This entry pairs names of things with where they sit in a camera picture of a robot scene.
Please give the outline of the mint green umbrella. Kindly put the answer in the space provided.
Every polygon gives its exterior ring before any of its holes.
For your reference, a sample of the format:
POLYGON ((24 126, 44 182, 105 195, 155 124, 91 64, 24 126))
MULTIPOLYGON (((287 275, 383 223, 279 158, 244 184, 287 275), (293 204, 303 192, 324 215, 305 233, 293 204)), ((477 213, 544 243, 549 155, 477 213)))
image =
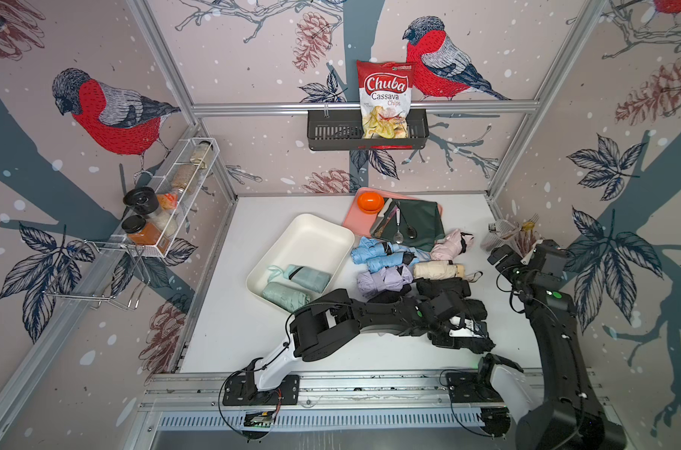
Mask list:
POLYGON ((283 277, 316 294, 322 294, 332 279, 330 274, 304 265, 290 264, 286 268, 271 265, 268 271, 270 272, 269 282, 276 277, 283 277))
POLYGON ((269 282, 263 289, 261 297, 290 313, 311 301, 308 294, 277 282, 269 282))

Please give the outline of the cream plastic storage box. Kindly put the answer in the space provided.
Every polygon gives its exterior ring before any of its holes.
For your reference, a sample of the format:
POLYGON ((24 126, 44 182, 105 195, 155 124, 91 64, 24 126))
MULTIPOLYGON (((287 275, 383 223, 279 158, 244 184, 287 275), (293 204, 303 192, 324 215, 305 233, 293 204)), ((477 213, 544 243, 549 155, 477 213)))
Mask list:
MULTIPOLYGON (((295 264, 330 274, 332 279, 322 293, 325 294, 334 277, 345 264, 354 243, 355 235, 350 230, 314 215, 301 214, 292 220, 288 228, 251 270, 246 280, 246 287, 257 298, 274 305, 261 297, 263 289, 269 283, 269 266, 277 265, 286 268, 290 264, 295 264)), ((311 301, 322 296, 283 277, 277 277, 271 282, 284 284, 304 292, 310 296, 311 301)))

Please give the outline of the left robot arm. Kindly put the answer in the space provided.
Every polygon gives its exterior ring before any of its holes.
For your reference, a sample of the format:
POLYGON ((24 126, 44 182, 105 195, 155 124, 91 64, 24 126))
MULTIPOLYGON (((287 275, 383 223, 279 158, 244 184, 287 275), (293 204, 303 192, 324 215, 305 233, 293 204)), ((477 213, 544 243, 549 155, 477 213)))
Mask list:
POLYGON ((362 334, 397 337, 426 336, 444 349, 491 352, 485 305, 455 291, 435 296, 398 295, 391 302, 361 302, 338 289, 300 307, 284 324, 284 340, 268 356, 252 360, 241 371, 251 393, 274 391, 298 362, 316 362, 332 356, 362 334))

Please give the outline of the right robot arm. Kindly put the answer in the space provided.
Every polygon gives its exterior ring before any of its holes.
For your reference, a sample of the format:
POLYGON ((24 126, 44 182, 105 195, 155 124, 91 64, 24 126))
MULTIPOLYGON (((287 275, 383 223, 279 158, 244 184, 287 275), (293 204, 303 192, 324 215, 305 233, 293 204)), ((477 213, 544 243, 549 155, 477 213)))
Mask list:
POLYGON ((625 431, 608 420, 589 379, 574 301, 560 291, 568 258, 551 239, 525 257, 509 245, 490 253, 489 263, 524 305, 537 340, 544 392, 526 384, 518 364, 495 354, 483 357, 477 380, 505 403, 516 424, 518 449, 624 449, 625 431))

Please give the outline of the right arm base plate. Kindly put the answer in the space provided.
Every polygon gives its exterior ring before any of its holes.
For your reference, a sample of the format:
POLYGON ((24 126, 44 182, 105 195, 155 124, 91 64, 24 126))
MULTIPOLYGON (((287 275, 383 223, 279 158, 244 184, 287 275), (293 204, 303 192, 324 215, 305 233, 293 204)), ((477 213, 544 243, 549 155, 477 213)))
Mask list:
POLYGON ((452 403, 502 403, 503 399, 489 382, 481 381, 473 371, 447 371, 441 380, 452 403))

